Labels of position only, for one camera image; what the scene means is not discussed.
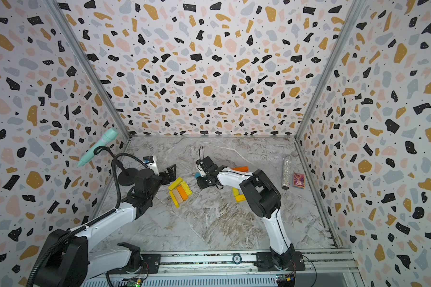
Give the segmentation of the yellow block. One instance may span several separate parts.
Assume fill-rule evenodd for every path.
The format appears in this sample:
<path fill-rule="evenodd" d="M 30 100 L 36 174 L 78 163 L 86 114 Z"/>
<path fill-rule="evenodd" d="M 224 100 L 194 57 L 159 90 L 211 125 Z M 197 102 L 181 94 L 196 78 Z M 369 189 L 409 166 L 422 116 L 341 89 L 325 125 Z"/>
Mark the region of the yellow block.
<path fill-rule="evenodd" d="M 180 205 L 179 205 L 179 203 L 178 203 L 178 201 L 177 201 L 177 198 L 174 196 L 173 191 L 170 191 L 170 192 L 169 192 L 169 194 L 170 194 L 170 196 L 171 196 L 172 202 L 173 202 L 173 204 L 175 205 L 175 207 L 176 207 L 176 208 L 179 208 L 179 207 L 180 207 Z"/>
<path fill-rule="evenodd" d="M 236 202 L 243 202 L 243 201 L 246 201 L 246 198 L 244 195 L 237 195 L 235 196 L 235 200 Z"/>
<path fill-rule="evenodd" d="M 190 187 L 188 186 L 188 184 L 187 184 L 187 182 L 186 182 L 186 181 L 182 181 L 182 182 L 180 183 L 180 186 L 183 188 L 183 190 L 184 190 L 184 192 L 185 192 L 185 194 L 186 194 L 187 196 L 190 196 L 190 195 L 192 194 L 192 191 L 191 191 L 191 189 L 190 189 Z"/>
<path fill-rule="evenodd" d="M 183 178 L 178 177 L 174 182 L 172 182 L 170 184 L 170 186 L 168 187 L 168 189 L 170 191 L 172 191 L 172 190 L 176 189 L 182 182 L 183 182 Z"/>

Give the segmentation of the yellow block front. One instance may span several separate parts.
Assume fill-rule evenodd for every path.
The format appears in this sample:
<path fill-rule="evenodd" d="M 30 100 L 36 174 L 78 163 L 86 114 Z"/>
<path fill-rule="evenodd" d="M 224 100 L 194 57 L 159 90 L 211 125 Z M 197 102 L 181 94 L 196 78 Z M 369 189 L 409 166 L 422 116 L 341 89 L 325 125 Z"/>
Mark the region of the yellow block front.
<path fill-rule="evenodd" d="M 235 200 L 236 202 L 243 202 L 243 201 L 246 201 L 246 198 L 244 195 L 237 195 L 235 196 Z"/>

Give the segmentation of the yellow-green block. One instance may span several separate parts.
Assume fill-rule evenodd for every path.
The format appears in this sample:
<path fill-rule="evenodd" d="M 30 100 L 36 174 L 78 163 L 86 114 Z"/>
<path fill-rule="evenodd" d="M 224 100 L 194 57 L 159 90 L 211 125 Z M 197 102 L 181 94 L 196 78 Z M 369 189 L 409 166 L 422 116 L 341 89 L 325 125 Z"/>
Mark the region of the yellow-green block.
<path fill-rule="evenodd" d="M 233 189 L 232 189 L 232 192 L 233 192 L 233 196 L 234 196 L 234 197 L 239 196 L 239 191 L 238 191 L 238 189 L 233 188 Z"/>

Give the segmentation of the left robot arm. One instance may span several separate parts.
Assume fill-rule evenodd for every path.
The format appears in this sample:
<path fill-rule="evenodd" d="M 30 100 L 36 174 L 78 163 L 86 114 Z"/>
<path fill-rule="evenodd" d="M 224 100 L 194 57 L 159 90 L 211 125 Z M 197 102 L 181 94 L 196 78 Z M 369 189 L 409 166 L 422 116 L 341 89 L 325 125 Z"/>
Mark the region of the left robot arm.
<path fill-rule="evenodd" d="M 130 243 L 121 242 L 98 253 L 92 250 L 107 236 L 144 215 L 153 206 L 160 186 L 176 180 L 176 169 L 172 165 L 160 174 L 150 168 L 138 171 L 134 187 L 115 208 L 79 227 L 53 231 L 31 270 L 27 286 L 79 287 L 84 281 L 107 275 L 114 269 L 127 273 L 147 270 L 140 247 Z"/>

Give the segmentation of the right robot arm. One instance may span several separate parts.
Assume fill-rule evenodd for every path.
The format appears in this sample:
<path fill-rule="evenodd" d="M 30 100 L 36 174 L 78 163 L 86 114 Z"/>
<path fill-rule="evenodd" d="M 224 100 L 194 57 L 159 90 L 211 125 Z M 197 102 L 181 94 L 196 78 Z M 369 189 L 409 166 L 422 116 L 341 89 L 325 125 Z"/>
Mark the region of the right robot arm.
<path fill-rule="evenodd" d="M 295 248 L 287 236 L 281 218 L 281 195 L 267 175 L 260 169 L 255 172 L 235 171 L 218 166 L 205 157 L 196 161 L 200 176 L 198 187 L 232 187 L 242 191 L 251 211 L 260 217 L 269 236 L 273 265 L 285 270 L 292 264 Z"/>

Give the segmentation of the black microphone stand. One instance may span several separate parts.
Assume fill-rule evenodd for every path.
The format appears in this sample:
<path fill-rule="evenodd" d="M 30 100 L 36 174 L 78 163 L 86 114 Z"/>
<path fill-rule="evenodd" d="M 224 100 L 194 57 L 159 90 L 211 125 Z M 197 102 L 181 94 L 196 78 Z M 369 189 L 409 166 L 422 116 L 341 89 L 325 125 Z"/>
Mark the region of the black microphone stand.
<path fill-rule="evenodd" d="M 129 157 L 140 163 L 142 163 L 142 161 L 139 158 L 135 157 L 134 155 L 128 154 L 128 153 L 120 153 L 120 154 L 114 155 L 109 147 L 97 148 L 95 151 L 95 155 L 98 155 L 102 151 L 107 151 L 109 155 L 111 155 L 113 158 L 112 164 L 121 170 L 120 174 L 117 176 L 119 185 L 124 187 L 133 185 L 135 177 L 139 174 L 139 170 L 133 167 L 125 168 L 123 163 L 118 159 L 118 157 L 119 156 Z"/>

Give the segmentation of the orange block small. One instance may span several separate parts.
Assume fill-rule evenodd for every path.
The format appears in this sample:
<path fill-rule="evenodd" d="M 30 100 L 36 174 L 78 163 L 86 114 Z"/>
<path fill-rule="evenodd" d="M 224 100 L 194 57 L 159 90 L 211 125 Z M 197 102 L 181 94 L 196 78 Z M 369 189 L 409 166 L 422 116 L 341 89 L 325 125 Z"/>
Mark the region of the orange block small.
<path fill-rule="evenodd" d="M 177 187 L 177 191 L 178 191 L 180 197 L 182 198 L 182 201 L 186 201 L 188 199 L 188 195 L 187 195 L 187 193 L 185 192 L 184 188 L 181 185 L 179 185 Z"/>

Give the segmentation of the beige wooden block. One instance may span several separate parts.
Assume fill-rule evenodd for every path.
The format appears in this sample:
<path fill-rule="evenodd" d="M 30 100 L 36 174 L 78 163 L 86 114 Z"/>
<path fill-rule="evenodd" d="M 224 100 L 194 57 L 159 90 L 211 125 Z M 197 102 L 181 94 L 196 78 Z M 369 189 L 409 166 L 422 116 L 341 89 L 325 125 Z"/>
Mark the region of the beige wooden block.
<path fill-rule="evenodd" d="M 172 190 L 172 194 L 174 195 L 174 197 L 176 199 L 176 202 L 178 204 L 182 204 L 183 203 L 183 198 L 182 198 L 182 196 L 180 195 L 180 193 L 179 193 L 179 191 L 177 189 L 173 189 Z"/>

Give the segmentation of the mint green microphone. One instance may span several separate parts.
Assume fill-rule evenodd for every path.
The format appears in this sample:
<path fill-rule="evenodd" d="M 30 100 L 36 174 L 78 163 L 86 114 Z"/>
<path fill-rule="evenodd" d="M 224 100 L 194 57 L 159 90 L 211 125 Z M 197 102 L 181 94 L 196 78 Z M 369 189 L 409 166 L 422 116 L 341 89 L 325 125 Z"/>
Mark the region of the mint green microphone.
<path fill-rule="evenodd" d="M 94 156 L 95 151 L 99 147 L 106 147 L 111 141 L 115 140 L 118 136 L 118 131 L 115 128 L 108 129 L 100 138 L 97 143 L 95 143 L 79 160 L 77 163 L 78 167 L 82 167 L 88 162 L 90 162 Z"/>

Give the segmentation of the glitter tube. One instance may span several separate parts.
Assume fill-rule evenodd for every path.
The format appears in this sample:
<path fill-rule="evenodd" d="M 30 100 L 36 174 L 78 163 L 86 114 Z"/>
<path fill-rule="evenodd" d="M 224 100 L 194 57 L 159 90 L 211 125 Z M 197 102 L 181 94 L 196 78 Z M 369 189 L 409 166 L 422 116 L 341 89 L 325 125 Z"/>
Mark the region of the glitter tube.
<path fill-rule="evenodd" d="M 291 167 L 292 167 L 292 158 L 290 155 L 285 155 L 283 157 L 283 170 L 282 170 L 282 177 L 281 177 L 281 187 L 284 190 L 288 190 L 290 188 Z"/>

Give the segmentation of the pink card box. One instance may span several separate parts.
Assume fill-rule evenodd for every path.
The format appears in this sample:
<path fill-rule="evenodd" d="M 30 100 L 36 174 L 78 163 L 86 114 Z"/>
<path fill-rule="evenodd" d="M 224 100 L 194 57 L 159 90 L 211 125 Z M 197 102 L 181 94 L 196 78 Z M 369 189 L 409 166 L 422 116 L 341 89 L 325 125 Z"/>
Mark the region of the pink card box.
<path fill-rule="evenodd" d="M 295 188 L 305 188 L 305 175 L 302 173 L 293 173 L 293 186 Z"/>

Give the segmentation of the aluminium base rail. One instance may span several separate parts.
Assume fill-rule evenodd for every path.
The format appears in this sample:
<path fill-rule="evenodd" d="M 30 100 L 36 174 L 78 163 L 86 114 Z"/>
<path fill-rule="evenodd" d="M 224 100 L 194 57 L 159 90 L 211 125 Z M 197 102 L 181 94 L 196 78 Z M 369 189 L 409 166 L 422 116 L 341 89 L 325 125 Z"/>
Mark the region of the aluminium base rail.
<path fill-rule="evenodd" d="M 122 266 L 98 253 L 75 287 L 362 287 L 347 249 L 303 249 L 290 266 L 272 263 L 266 250 L 143 252 L 139 265 Z"/>

